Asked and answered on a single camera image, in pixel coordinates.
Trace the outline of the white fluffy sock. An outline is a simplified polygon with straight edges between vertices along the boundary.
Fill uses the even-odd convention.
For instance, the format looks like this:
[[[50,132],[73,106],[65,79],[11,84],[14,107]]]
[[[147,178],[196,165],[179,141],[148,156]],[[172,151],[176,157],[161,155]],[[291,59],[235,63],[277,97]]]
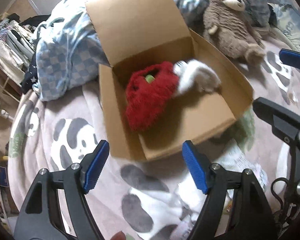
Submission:
[[[221,86],[221,80],[216,72],[196,59],[187,62],[178,61],[173,66],[173,72],[179,77],[174,97],[187,93],[193,87],[199,92],[213,93]]]

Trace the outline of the red fluffy sock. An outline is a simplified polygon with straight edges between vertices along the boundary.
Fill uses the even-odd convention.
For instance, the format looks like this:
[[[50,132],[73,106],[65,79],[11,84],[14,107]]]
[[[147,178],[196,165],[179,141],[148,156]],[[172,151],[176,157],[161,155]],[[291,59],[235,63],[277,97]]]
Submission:
[[[131,130],[145,131],[165,110],[179,82],[173,64],[164,61],[134,72],[126,87],[126,117]]]

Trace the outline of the white green patterned snack pack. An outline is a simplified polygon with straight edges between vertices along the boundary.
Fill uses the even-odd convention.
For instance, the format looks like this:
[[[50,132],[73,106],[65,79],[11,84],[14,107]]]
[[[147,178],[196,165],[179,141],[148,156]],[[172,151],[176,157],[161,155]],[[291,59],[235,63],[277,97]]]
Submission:
[[[221,156],[216,159],[216,163],[219,163],[228,171],[241,173],[246,168],[251,169],[261,185],[262,190],[266,192],[269,182],[266,172],[262,169],[260,164],[253,164],[247,160],[235,139],[231,139],[226,144]]]

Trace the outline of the brown sloth plush toy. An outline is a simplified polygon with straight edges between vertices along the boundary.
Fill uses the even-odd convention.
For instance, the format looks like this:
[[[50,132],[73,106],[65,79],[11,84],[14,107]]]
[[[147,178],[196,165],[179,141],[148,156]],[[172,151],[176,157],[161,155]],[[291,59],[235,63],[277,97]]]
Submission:
[[[209,0],[203,14],[203,36],[225,56],[258,66],[265,56],[262,37],[244,11],[245,0]]]

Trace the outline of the panda print pink blanket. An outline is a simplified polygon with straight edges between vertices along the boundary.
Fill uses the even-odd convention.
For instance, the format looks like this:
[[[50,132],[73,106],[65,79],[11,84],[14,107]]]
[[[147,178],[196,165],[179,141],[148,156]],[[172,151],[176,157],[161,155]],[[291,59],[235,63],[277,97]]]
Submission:
[[[256,97],[265,97],[300,115],[300,70],[283,64],[284,43],[267,38],[261,67],[238,64]],[[81,161],[106,139],[99,84],[92,81],[62,98],[42,102],[34,92],[21,100],[12,125],[8,179],[12,198],[21,207],[41,168],[63,170]],[[268,176],[266,197],[279,208],[271,190],[282,193],[290,166],[289,146],[248,109],[223,134],[198,146],[218,159],[235,139],[248,161]],[[206,196],[194,185],[180,153],[146,163],[109,157],[96,187],[87,195],[94,219],[106,238],[123,231],[135,239],[182,239],[196,221]]]

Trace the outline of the open cardboard box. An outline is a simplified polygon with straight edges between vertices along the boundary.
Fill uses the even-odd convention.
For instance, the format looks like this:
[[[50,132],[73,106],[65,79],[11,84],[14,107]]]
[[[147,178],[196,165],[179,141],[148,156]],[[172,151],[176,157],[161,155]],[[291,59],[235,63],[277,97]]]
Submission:
[[[150,161],[175,154],[184,141],[198,144],[234,124],[249,108],[253,89],[212,44],[190,30],[173,0],[89,0],[108,65],[99,67],[110,153]],[[181,77],[175,63],[204,63],[221,80],[212,92]]]

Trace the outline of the blue checkered duvet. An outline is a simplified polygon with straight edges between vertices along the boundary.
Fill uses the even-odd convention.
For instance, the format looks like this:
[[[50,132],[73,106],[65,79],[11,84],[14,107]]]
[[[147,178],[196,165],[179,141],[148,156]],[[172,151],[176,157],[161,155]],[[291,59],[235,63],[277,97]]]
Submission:
[[[187,27],[174,0],[63,0],[38,35],[43,101],[96,77],[114,77],[126,87],[148,66],[200,58],[200,36]]]

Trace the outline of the clothes rack with garments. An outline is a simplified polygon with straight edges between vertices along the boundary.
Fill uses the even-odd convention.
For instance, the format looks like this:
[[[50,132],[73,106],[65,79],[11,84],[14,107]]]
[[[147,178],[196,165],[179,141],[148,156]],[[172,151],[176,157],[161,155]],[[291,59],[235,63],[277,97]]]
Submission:
[[[37,80],[34,31],[48,18],[39,15],[21,21],[15,13],[0,15],[0,72],[24,91]]]

